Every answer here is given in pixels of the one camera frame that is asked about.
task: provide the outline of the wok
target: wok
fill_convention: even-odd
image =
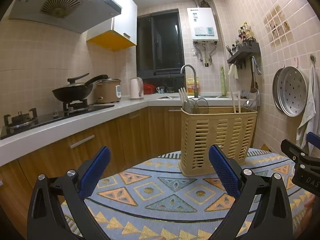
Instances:
[[[82,76],[79,77],[75,77],[75,78],[68,78],[68,82],[70,84],[61,87],[61,88],[57,88],[55,90],[52,90],[54,96],[62,101],[62,102],[66,102],[66,103],[71,103],[73,101],[81,101],[83,99],[85,99],[92,91],[93,88],[93,83],[95,83],[96,81],[102,80],[102,79],[107,79],[109,78],[108,75],[99,75],[96,76],[90,80],[88,80],[86,83],[76,83],[75,81],[83,78],[85,76],[89,75],[89,73],[84,74]]]

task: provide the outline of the black glass cooktop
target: black glass cooktop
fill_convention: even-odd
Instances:
[[[3,126],[2,130],[1,130],[1,134],[0,134],[0,140],[7,138],[7,137],[10,137],[15,134],[18,134],[18,133],[42,126],[42,125],[45,125],[45,124],[60,121],[60,120],[67,119],[67,118],[70,118],[73,116],[78,116],[81,114],[95,112],[95,111],[110,108],[113,106],[115,106],[115,105],[93,105],[93,106],[89,106],[88,109],[85,109],[82,111],[75,111],[73,113],[65,113],[63,111],[57,111],[55,113],[38,116],[37,119],[34,120],[31,124],[29,124],[27,126],[20,127],[20,128],[7,128],[7,127]]]

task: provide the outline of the range hood fan grille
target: range hood fan grille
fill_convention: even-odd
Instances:
[[[80,0],[46,0],[41,13],[64,19],[82,4]]]

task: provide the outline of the red plastic container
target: red plastic container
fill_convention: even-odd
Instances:
[[[156,92],[156,87],[154,85],[143,83],[143,94],[144,95],[151,95]]]

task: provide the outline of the sink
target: sink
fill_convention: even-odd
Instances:
[[[199,96],[199,98],[228,98],[228,97],[225,97],[225,96]],[[180,97],[179,96],[171,96],[171,97],[165,96],[165,97],[161,97],[158,99],[180,99]]]

